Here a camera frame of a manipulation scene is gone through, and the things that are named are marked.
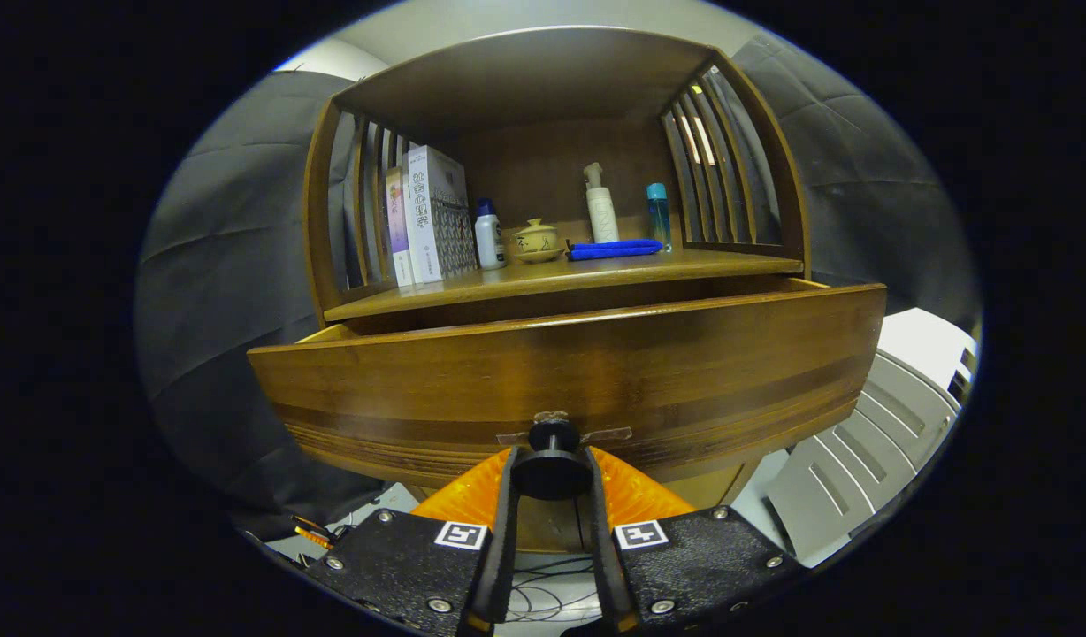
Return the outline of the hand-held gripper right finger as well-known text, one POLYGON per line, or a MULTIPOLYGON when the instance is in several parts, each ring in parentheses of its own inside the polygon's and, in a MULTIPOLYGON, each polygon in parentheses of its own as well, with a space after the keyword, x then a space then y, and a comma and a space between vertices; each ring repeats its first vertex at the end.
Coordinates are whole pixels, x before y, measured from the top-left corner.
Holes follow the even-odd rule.
POLYGON ((729 634, 805 568, 727 504, 693 508, 588 445, 594 577, 607 634, 729 634))

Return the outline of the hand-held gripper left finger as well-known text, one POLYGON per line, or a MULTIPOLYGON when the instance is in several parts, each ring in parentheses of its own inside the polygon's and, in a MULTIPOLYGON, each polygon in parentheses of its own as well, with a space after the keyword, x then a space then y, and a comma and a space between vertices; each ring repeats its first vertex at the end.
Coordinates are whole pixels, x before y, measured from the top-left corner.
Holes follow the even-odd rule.
POLYGON ((507 616, 519 495, 519 450, 470 469, 493 469, 495 501, 482 523, 378 508, 349 526, 302 575, 327 595, 405 636, 491 636, 507 616))

